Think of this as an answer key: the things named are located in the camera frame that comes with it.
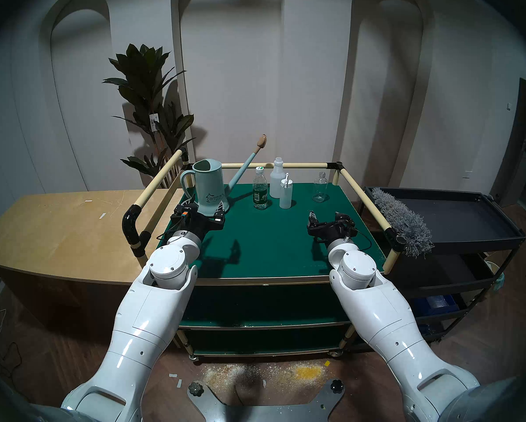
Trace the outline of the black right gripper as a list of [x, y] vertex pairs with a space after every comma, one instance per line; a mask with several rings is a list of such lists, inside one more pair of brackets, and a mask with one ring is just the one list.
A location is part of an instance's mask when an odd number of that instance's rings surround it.
[[334, 222], [319, 222], [315, 213], [308, 215], [308, 234], [315, 242], [334, 242], [336, 240], [352, 241], [357, 236], [354, 220], [345, 213], [335, 212]]

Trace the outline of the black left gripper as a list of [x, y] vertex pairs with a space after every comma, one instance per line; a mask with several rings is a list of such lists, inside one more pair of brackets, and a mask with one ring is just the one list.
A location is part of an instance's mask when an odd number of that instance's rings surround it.
[[199, 212], [194, 200], [186, 200], [177, 204], [170, 217], [170, 234], [190, 232], [194, 235], [206, 235], [210, 231], [221, 231], [225, 224], [225, 206], [219, 203], [212, 216]]

